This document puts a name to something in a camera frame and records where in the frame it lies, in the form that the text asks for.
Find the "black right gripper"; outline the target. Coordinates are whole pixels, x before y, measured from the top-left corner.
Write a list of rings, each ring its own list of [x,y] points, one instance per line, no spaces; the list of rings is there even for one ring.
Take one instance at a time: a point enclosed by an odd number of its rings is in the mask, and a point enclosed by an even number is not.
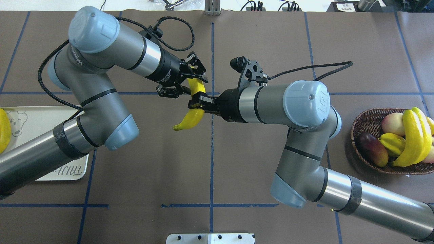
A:
[[[228,122],[242,122],[239,99],[239,89],[227,89],[215,99],[203,95],[194,95],[191,97],[188,108],[199,109],[204,113],[220,116]]]

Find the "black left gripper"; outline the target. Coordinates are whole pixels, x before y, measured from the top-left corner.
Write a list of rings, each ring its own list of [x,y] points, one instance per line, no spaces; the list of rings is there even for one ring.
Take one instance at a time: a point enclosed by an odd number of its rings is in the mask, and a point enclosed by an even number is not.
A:
[[[178,98],[180,95],[191,95],[190,88],[182,84],[185,79],[200,79],[208,83],[206,68],[195,52],[190,52],[185,60],[180,60],[168,51],[161,51],[161,60],[156,70],[150,74],[149,80],[158,83],[158,96]]]

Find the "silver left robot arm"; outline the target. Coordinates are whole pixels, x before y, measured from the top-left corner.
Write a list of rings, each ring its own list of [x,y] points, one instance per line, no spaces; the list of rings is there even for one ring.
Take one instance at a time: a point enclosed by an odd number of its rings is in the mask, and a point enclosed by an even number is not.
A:
[[[138,136],[132,114],[107,75],[113,66],[156,82],[163,97],[193,94],[182,85],[187,78],[207,82],[194,52],[181,60],[161,47],[165,42],[157,25],[136,32],[120,20],[93,6],[75,14],[66,47],[53,52],[47,71],[54,84],[74,94],[79,116],[2,154],[1,199],[101,145],[113,151]]]

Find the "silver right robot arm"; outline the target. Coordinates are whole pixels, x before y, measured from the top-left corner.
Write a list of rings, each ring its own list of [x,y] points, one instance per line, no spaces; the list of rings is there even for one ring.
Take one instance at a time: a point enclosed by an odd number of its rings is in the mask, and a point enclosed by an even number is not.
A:
[[[354,118],[374,107],[422,106],[433,115],[433,82],[389,82],[350,90],[344,84],[331,95],[332,104],[343,118],[341,132],[324,149],[321,166],[384,187],[417,201],[433,203],[433,174],[387,175],[361,165],[353,156],[350,129]],[[209,227],[184,224],[174,241],[196,235],[251,233],[257,244],[414,244],[401,233],[378,226],[355,215],[335,212],[318,201],[293,208],[269,193],[272,171],[277,167],[286,131],[282,126],[229,124],[211,116],[211,197],[199,204],[210,209]]]

